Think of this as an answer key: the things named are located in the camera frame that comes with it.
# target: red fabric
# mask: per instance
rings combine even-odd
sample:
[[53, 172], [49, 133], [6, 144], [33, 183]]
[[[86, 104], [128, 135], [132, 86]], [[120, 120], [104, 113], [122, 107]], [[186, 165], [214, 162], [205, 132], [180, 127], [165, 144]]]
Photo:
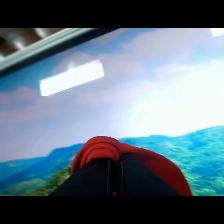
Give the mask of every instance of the red fabric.
[[98, 136], [88, 140], [74, 158], [71, 174], [92, 159], [111, 158], [118, 162], [120, 155], [124, 153], [135, 155], [181, 195], [192, 196], [188, 182], [181, 170], [169, 159], [150, 150], [121, 143], [111, 137]]

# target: hill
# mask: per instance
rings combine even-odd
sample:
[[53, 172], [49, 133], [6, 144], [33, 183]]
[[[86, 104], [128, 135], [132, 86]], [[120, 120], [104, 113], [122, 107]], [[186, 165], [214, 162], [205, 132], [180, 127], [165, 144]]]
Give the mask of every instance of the hill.
[[[120, 141], [150, 149], [172, 160], [183, 171], [194, 195], [224, 194], [224, 126], [177, 137], [148, 136]], [[40, 162], [4, 179], [0, 182], [1, 194], [47, 195], [68, 178], [67, 167], [82, 145], [55, 149]]]

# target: screen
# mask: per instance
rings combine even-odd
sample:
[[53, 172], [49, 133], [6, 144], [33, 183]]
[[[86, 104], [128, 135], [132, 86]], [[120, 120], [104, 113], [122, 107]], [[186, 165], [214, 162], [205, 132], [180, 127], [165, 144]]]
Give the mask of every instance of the screen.
[[118, 29], [2, 78], [0, 195], [48, 195], [99, 135], [172, 160], [194, 195], [224, 195], [224, 36], [213, 33]]

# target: red and black object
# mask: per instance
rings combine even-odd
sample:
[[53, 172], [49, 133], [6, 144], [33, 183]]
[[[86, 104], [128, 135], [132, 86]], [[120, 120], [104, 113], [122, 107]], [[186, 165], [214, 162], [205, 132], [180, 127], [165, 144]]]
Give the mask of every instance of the red and black object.
[[110, 137], [87, 141], [71, 174], [50, 196], [192, 196], [173, 162]]

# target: black object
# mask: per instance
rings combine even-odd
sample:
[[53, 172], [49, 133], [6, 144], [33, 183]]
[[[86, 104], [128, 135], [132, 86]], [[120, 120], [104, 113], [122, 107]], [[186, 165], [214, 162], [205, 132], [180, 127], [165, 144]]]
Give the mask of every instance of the black object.
[[94, 159], [49, 196], [180, 196], [163, 179], [131, 154]]

